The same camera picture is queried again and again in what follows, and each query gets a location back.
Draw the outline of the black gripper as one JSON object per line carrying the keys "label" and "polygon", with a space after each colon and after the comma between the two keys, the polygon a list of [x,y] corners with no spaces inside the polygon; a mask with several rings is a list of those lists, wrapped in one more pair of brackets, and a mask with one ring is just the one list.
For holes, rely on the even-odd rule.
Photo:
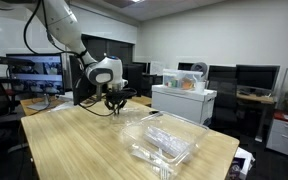
{"label": "black gripper", "polygon": [[127,93],[125,91],[113,91],[106,94],[105,106],[109,110],[113,110],[113,114],[120,114],[120,109],[123,108],[127,102]]}

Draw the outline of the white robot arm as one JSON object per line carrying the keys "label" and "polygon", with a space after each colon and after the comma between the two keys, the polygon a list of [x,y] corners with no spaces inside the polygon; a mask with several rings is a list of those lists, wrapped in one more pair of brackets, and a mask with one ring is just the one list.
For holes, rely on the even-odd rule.
{"label": "white robot arm", "polygon": [[122,89],[127,81],[122,78],[122,61],[116,56],[106,56],[96,61],[83,45],[78,20],[65,0],[0,0],[0,9],[12,10],[24,7],[32,12],[24,30],[34,17],[46,28],[48,35],[70,49],[83,65],[88,80],[97,86],[97,98],[101,99],[101,86],[107,84],[111,90],[106,94],[105,106],[114,114],[126,104]]}

